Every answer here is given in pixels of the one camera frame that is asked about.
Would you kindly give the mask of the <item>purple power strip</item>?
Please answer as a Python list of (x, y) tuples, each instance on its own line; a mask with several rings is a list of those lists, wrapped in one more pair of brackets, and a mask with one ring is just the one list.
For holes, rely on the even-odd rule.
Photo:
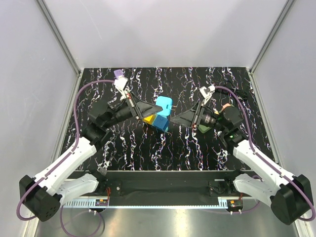
[(115, 75), (116, 79), (124, 77), (124, 73), (123, 73), (123, 71), (121, 69), (114, 70), (114, 75)]

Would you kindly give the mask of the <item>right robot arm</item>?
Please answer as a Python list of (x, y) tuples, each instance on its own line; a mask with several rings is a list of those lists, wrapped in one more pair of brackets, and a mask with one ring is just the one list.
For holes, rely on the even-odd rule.
[(215, 114), (202, 102), (171, 118), (172, 122), (183, 126), (197, 128), (203, 125), (219, 130), (220, 140), (228, 153), (260, 177), (256, 180), (242, 171), (237, 172), (235, 178), (224, 183), (228, 195), (243, 193), (259, 200), (269, 206), (273, 214), (286, 225), (301, 219), (309, 210), (315, 218), (309, 179), (304, 175), (295, 176), (255, 148), (250, 137), (239, 127), (242, 120), (239, 109), (234, 106), (227, 106)]

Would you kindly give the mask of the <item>blue cube socket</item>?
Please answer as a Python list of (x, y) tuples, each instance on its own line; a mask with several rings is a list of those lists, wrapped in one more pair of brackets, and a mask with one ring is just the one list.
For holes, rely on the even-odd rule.
[(169, 125), (169, 120), (165, 116), (157, 115), (155, 118), (155, 121), (153, 123), (153, 126), (156, 127), (159, 130), (163, 130)]

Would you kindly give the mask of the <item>light blue square adapter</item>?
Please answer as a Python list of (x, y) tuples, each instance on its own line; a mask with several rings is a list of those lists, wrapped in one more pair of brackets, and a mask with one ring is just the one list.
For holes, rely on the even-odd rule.
[(173, 106), (173, 100), (170, 97), (158, 96), (156, 100), (156, 105), (162, 108), (162, 111), (157, 114), (160, 116), (170, 116)]

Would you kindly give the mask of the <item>pink plug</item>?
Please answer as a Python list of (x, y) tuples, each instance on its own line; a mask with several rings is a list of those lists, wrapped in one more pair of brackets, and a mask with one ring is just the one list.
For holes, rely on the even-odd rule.
[(229, 104), (229, 103), (223, 105), (220, 112), (223, 112), (227, 107), (230, 107), (230, 106), (231, 106), (231, 104)]

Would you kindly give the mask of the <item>yellow cube socket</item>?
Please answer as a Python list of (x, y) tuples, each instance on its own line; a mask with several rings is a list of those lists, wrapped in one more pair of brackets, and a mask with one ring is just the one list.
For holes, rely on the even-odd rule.
[(143, 122), (149, 124), (149, 125), (152, 125), (155, 121), (155, 118), (156, 116), (155, 115), (151, 115), (151, 116), (148, 116), (146, 118), (143, 119)]

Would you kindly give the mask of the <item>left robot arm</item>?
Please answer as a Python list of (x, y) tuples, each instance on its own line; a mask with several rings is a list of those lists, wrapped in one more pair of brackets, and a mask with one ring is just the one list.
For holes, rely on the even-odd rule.
[(34, 177), (25, 175), (19, 181), (19, 205), (25, 205), (40, 221), (49, 220), (66, 202), (86, 193), (102, 195), (105, 181), (93, 174), (70, 183), (65, 180), (75, 169), (96, 154), (108, 141), (110, 127), (130, 118), (143, 119), (162, 111), (162, 107), (145, 102), (128, 92), (122, 102), (111, 107), (104, 99), (95, 102), (88, 112), (89, 123), (75, 142), (49, 167)]

